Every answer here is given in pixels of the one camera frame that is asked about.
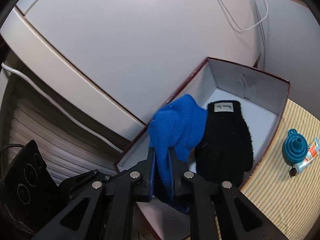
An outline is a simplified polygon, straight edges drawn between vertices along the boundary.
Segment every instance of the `ribbed surface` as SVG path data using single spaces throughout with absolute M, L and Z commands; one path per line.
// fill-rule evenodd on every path
M 119 153 L 66 119 L 29 85 L 18 81 L 6 115 L 4 144 L 26 144 L 32 139 L 57 184 L 93 169 L 116 174 L 113 163 Z M 18 151 L 19 148 L 7 151 L 8 164 Z
M 320 214 L 320 158 L 301 174 L 289 176 L 282 143 L 291 128 L 301 133 L 308 144 L 320 136 L 320 121 L 288 100 L 275 138 L 241 191 L 289 240 L 300 240 Z

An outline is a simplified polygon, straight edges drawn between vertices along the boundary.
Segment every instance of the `black cable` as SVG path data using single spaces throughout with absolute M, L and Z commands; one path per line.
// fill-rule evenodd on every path
M 12 148 L 12 147 L 20 147 L 20 148 L 23 148 L 24 145 L 22 145 L 22 144 L 20 144 L 20 143 L 12 143 L 12 144 L 7 145 L 6 147 L 3 147 L 3 148 L 0 150 L 0 179 L 1 179 L 1 155 L 2 155 L 2 153 L 3 153 L 4 150 L 9 149 L 9 148 Z

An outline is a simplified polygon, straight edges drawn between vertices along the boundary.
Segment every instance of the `clothing tag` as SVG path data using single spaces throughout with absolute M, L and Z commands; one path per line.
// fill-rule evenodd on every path
M 233 112 L 233 103 L 221 102 L 214 104 L 215 112 Z

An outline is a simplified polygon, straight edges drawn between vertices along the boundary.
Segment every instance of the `black cloth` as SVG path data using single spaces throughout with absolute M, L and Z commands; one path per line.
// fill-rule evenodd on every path
M 233 112 L 215 112 L 214 105 L 222 102 L 232 103 Z M 241 185 L 244 172 L 252 168 L 253 150 L 240 102 L 221 100 L 208 105 L 204 136 L 195 148 L 195 158 L 197 173 L 205 180 Z

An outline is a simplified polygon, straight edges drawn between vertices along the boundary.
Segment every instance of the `toothpaste tube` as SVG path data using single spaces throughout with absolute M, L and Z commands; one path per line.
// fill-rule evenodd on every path
M 310 163 L 317 158 L 320 154 L 320 145 L 318 138 L 314 138 L 312 143 L 308 146 L 308 153 L 304 160 L 300 163 L 296 163 L 292 166 L 290 170 L 290 175 L 295 176 L 296 174 L 300 174 L 303 170 L 310 165 Z

